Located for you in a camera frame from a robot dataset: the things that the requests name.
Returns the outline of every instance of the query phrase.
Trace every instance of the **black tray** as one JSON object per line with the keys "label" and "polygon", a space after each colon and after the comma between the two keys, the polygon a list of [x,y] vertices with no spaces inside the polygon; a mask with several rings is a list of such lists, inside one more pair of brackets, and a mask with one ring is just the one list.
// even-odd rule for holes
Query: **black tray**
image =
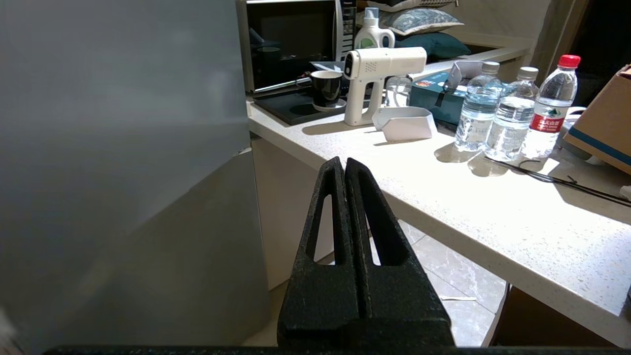
{"label": "black tray", "polygon": [[313,98],[309,92],[310,88],[301,88],[292,92],[263,96],[254,99],[254,103],[290,126],[344,113],[346,106],[327,112],[316,110],[311,104]]}

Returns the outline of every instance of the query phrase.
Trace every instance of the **saucer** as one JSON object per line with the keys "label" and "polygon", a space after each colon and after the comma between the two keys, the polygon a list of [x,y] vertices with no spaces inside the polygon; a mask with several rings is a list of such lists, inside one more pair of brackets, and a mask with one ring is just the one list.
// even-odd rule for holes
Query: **saucer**
{"label": "saucer", "polygon": [[343,99],[338,99],[338,101],[335,104],[330,104],[327,105],[325,107],[323,106],[316,106],[315,104],[311,103],[313,105],[313,107],[320,111],[320,112],[328,112],[328,111],[333,111],[336,109],[341,109],[342,107],[346,106],[346,101],[344,101]]}

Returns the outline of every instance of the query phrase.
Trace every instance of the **plastic water bottle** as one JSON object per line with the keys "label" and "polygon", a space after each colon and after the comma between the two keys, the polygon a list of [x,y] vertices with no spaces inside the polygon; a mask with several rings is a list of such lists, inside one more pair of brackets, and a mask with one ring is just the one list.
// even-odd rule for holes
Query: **plastic water bottle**
{"label": "plastic water bottle", "polygon": [[467,95],[456,130],[456,149],[461,152],[477,152],[484,145],[504,89],[496,77],[499,69],[499,63],[484,62],[482,74],[471,79],[467,85]]}
{"label": "plastic water bottle", "polygon": [[544,159],[552,153],[567,110],[576,96],[575,70],[580,61],[579,56],[561,56],[557,70],[541,84],[534,105],[534,118],[521,148],[527,158]]}
{"label": "plastic water bottle", "polygon": [[507,162],[519,155],[528,126],[534,116],[534,100],[539,88],[534,84],[539,69],[519,68],[517,81],[504,88],[504,97],[488,129],[484,152],[487,157]]}
{"label": "plastic water bottle", "polygon": [[386,81],[386,106],[404,107],[410,105],[412,78],[409,75],[396,75]]}

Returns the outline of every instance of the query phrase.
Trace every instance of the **black cable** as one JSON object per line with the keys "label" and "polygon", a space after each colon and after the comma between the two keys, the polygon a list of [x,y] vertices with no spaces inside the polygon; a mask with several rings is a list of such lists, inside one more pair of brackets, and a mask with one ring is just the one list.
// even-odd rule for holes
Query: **black cable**
{"label": "black cable", "polygon": [[505,163],[505,162],[501,162],[501,161],[498,161],[498,160],[491,159],[489,157],[485,157],[485,158],[488,159],[488,160],[491,160],[492,162],[494,162],[494,163],[496,163],[498,165],[506,167],[506,168],[508,168],[510,170],[519,171],[519,172],[521,172],[521,173],[523,173],[525,175],[528,175],[531,178],[537,179],[537,180],[539,180],[539,181],[541,181],[543,183],[551,183],[551,184],[557,184],[557,185],[565,186],[567,188],[574,189],[574,190],[586,193],[588,195],[596,196],[596,197],[602,198],[604,200],[611,201],[613,203],[617,203],[619,205],[623,205],[623,206],[626,206],[626,207],[631,207],[631,201],[629,201],[627,199],[624,199],[622,197],[618,197],[618,196],[615,196],[615,195],[610,195],[610,194],[602,192],[602,191],[598,191],[598,190],[594,190],[592,188],[588,188],[587,186],[583,186],[583,185],[579,184],[574,178],[572,178],[572,176],[569,176],[569,175],[567,176],[570,179],[568,181],[568,180],[559,179],[557,177],[549,176],[549,175],[546,175],[546,174],[541,174],[539,172],[528,170],[528,169],[525,169],[525,168],[521,167],[521,164],[523,164],[523,163],[526,163],[526,162],[536,162],[536,163],[538,163],[538,162],[540,162],[538,160],[524,160],[524,161],[520,162],[519,165],[514,166],[514,165],[510,165],[510,164]]}

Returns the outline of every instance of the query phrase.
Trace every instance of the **white bottle cap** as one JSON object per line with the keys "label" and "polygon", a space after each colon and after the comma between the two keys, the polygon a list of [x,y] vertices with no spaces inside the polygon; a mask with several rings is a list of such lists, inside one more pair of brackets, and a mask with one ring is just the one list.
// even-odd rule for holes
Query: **white bottle cap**
{"label": "white bottle cap", "polygon": [[484,74],[497,74],[500,71],[500,63],[498,62],[484,62],[482,63],[482,73]]}
{"label": "white bottle cap", "polygon": [[519,68],[519,72],[517,72],[517,79],[535,80],[537,79],[537,74],[539,74],[539,69],[531,66],[523,66]]}
{"label": "white bottle cap", "polygon": [[379,8],[366,8],[363,12],[363,27],[379,25]]}

